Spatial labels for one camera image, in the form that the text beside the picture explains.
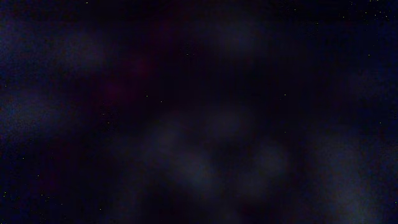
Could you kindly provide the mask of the large purple microfiber cloth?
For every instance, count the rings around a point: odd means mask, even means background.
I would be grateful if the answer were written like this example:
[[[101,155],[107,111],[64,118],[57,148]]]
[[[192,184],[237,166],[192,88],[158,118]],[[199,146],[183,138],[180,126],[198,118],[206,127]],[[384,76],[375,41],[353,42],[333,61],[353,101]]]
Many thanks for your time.
[[[2,1],[2,223],[396,223],[396,1]]]

